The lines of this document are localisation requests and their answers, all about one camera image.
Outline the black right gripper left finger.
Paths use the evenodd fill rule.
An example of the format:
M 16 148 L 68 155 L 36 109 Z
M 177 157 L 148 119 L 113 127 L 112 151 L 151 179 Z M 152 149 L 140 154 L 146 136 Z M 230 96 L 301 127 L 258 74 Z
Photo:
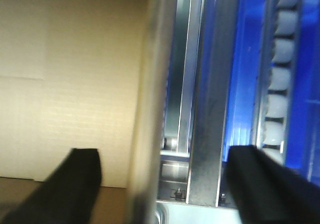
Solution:
M 102 181 L 96 148 L 73 148 L 3 224 L 88 224 Z

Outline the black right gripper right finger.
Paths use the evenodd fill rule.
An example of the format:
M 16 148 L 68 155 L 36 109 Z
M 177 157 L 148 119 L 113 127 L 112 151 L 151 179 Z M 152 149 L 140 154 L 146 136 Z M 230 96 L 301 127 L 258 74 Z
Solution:
M 229 149 L 226 179 L 244 224 L 320 222 L 320 188 L 253 145 Z

